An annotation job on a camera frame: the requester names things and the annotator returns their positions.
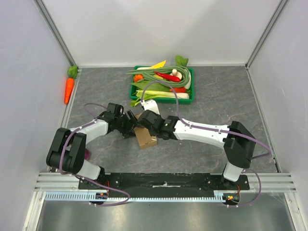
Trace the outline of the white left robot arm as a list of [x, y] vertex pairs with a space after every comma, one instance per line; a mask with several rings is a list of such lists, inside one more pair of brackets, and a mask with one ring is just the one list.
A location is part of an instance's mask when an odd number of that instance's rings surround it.
[[131, 110], [108, 103], [105, 111], [95, 116], [92, 121], [76, 128], [57, 129], [46, 164], [64, 174], [74, 174], [89, 179], [89, 184], [95, 189], [105, 185], [105, 170], [103, 167], [90, 163], [85, 158], [86, 145], [94, 139], [119, 131], [124, 139], [135, 136], [137, 118]]

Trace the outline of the brown cardboard express box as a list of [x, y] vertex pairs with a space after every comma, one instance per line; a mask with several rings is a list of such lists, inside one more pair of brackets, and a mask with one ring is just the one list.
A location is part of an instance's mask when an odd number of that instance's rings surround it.
[[143, 150], [146, 148], [154, 147], [158, 144], [157, 138], [151, 136], [147, 128], [135, 127], [134, 132], [139, 144], [139, 147]]

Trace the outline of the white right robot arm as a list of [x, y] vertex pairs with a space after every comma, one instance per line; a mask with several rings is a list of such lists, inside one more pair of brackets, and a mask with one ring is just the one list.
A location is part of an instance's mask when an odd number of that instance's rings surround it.
[[250, 168], [256, 143], [252, 134], [240, 122], [230, 125], [206, 125], [180, 119], [178, 116], [162, 118], [146, 110], [138, 118], [138, 124], [148, 129], [150, 135], [163, 140], [190, 140], [210, 144], [224, 150], [227, 163], [220, 177], [221, 186], [232, 189], [238, 184], [240, 174]]

